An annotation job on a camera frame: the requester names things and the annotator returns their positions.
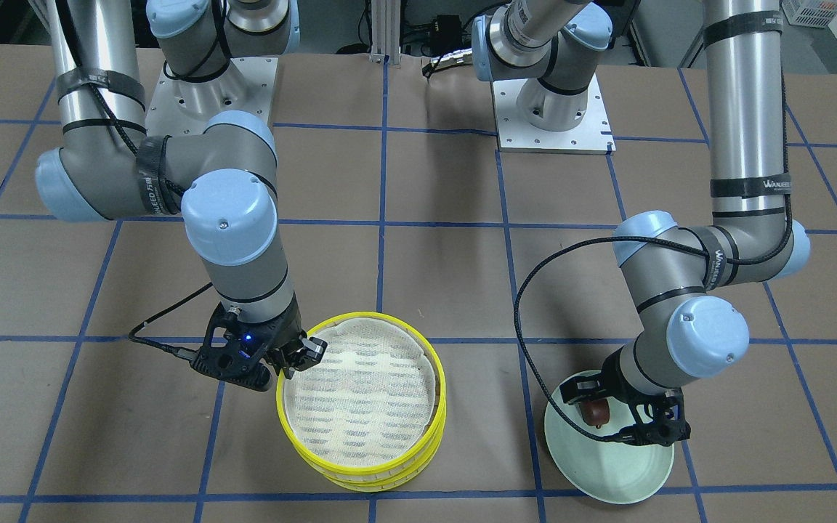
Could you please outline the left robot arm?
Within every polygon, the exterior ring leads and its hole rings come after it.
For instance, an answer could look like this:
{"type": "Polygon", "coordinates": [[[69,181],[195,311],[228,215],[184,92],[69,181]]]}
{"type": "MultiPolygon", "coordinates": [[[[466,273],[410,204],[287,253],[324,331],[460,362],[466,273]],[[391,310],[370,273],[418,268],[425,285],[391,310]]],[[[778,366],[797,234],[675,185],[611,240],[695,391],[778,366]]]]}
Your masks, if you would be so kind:
{"type": "Polygon", "coordinates": [[[746,354],[748,325],[712,289],[801,270],[811,251],[793,218],[788,172],[783,14],[777,1],[706,1],[712,222],[681,227],[664,211],[626,219],[611,236],[642,332],[600,370],[545,391],[579,440],[671,446],[690,436],[684,385],[746,354]]]}

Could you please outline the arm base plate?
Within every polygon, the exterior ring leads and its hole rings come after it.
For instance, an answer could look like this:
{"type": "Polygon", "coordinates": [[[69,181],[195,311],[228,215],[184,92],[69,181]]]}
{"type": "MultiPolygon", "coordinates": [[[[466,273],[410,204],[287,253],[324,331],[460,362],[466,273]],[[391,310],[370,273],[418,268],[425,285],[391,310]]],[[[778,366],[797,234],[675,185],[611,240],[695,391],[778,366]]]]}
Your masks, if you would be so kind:
{"type": "Polygon", "coordinates": [[[243,110],[269,126],[277,70],[277,57],[236,57],[222,76],[190,83],[163,69],[146,112],[148,135],[200,134],[224,110],[243,110]]]}
{"type": "Polygon", "coordinates": [[[608,155],[617,150],[597,76],[573,96],[549,92],[537,79],[491,86],[502,152],[608,155]]]}

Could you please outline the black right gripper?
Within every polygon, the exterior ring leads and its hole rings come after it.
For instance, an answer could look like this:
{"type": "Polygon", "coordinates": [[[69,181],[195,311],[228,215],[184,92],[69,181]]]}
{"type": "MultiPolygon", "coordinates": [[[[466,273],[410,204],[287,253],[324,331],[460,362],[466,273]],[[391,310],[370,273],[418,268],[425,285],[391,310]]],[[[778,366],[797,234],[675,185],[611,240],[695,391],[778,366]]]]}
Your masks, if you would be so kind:
{"type": "Polygon", "coordinates": [[[235,312],[219,304],[207,325],[206,335],[190,367],[212,378],[247,389],[270,389],[270,371],[292,378],[323,359],[328,342],[308,337],[300,325],[298,301],[275,318],[262,323],[246,323],[235,312]]]}

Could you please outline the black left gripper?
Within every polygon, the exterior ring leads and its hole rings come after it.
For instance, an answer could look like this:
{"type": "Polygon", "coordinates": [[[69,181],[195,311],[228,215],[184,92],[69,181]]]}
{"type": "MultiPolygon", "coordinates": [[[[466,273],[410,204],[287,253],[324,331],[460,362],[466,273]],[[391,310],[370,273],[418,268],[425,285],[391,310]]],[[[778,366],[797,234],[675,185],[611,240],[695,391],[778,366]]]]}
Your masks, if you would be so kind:
{"type": "Polygon", "coordinates": [[[562,415],[568,425],[579,434],[596,442],[618,442],[631,446],[660,445],[670,447],[677,441],[687,440],[691,427],[684,417],[684,400],[681,388],[664,394],[648,395],[638,391],[626,381],[619,364],[623,353],[618,349],[608,355],[599,371],[589,371],[585,376],[574,376],[562,383],[562,401],[578,406],[582,401],[615,398],[624,403],[634,423],[625,426],[611,436],[594,436],[575,426],[567,415],[562,415]]]}

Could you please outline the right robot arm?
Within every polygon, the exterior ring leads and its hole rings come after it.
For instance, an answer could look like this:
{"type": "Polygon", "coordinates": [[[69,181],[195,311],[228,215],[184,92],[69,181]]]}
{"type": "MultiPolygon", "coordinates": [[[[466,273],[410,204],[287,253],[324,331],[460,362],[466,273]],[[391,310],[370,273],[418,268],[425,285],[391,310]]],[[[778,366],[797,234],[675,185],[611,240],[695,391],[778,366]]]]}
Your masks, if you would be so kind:
{"type": "Polygon", "coordinates": [[[323,359],[303,330],[278,231],[277,151],[237,66],[295,49],[295,1],[149,1],[165,79],[198,129],[159,132],[147,120],[129,1],[49,1],[63,145],[38,159],[34,182],[66,222],[180,215],[219,295],[197,349],[130,341],[208,377],[266,391],[323,359]]]}

